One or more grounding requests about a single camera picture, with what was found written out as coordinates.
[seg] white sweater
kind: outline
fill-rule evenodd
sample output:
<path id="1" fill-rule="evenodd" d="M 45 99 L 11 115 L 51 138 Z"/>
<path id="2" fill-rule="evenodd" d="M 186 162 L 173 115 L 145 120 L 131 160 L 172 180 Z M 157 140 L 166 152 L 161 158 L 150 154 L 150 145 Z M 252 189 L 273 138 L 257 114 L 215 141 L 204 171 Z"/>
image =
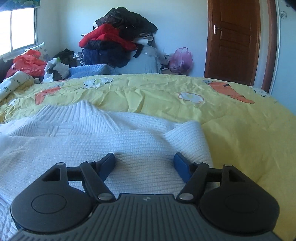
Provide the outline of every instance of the white sweater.
<path id="1" fill-rule="evenodd" d="M 12 200 L 57 162 L 78 166 L 113 152 L 116 167 L 105 183 L 115 196 L 177 195 L 184 183 L 173 166 L 176 152 L 213 165 L 198 122 L 104 112 L 86 101 L 46 106 L 31 118 L 0 125 L 0 143 L 0 240 L 16 231 Z M 82 189 L 79 182 L 70 185 Z"/>

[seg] white wall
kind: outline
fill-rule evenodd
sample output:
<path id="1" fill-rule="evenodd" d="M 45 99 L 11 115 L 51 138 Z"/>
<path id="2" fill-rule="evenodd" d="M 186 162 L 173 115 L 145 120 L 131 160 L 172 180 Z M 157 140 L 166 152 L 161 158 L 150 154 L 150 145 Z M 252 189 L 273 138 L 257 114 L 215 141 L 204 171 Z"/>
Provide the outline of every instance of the white wall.
<path id="1" fill-rule="evenodd" d="M 287 13 L 281 18 L 281 45 L 279 63 L 271 95 L 296 114 L 296 11 L 279 0 L 280 11 Z"/>
<path id="2" fill-rule="evenodd" d="M 49 55 L 53 57 L 59 51 L 59 0 L 42 0 L 37 8 L 37 40 L 38 44 L 45 42 Z"/>
<path id="3" fill-rule="evenodd" d="M 254 87 L 261 88 L 266 69 L 269 43 L 269 17 L 267 0 L 260 0 L 261 35 L 260 50 Z"/>
<path id="4" fill-rule="evenodd" d="M 158 49 L 170 54 L 187 47 L 193 54 L 192 76 L 204 76 L 207 51 L 207 0 L 62 0 L 60 2 L 61 47 L 81 51 L 82 33 L 92 31 L 95 20 L 111 8 L 126 7 L 158 27 Z"/>

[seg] yellow bedspread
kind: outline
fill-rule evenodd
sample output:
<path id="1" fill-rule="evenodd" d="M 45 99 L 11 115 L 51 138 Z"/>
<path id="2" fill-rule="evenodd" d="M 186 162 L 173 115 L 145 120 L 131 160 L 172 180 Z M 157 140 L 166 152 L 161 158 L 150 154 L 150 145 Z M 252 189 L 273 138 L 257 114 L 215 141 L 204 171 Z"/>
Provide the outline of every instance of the yellow bedspread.
<path id="1" fill-rule="evenodd" d="M 113 81 L 99 86 L 102 77 Z M 280 205 L 275 233 L 285 241 L 296 238 L 296 116 L 272 97 L 236 83 L 176 75 L 28 81 L 0 104 L 0 122 L 80 100 L 103 110 L 199 121 L 215 167 L 233 164 L 274 196 Z"/>

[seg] red plastic bag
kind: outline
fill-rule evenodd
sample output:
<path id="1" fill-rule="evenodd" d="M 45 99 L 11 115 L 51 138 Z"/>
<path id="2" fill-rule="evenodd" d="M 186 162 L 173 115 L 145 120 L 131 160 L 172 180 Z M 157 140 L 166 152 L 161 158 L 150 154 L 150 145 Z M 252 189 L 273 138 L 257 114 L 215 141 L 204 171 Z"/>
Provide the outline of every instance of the red plastic bag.
<path id="1" fill-rule="evenodd" d="M 6 78 L 13 76 L 19 70 L 31 75 L 32 77 L 43 76 L 47 62 L 40 60 L 40 56 L 41 53 L 33 49 L 17 56 L 13 60 L 13 65 L 6 74 Z"/>
<path id="2" fill-rule="evenodd" d="M 170 60 L 170 70 L 174 73 L 185 73 L 192 67 L 192 54 L 188 48 L 177 49 Z"/>

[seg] door panel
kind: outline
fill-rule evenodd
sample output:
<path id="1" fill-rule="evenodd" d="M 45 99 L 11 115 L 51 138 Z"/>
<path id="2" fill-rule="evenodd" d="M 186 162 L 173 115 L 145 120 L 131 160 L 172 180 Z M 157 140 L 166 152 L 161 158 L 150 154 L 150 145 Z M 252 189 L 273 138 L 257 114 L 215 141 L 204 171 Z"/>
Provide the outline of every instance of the door panel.
<path id="1" fill-rule="evenodd" d="M 208 78 L 252 85 L 259 55 L 259 0 L 212 0 Z"/>

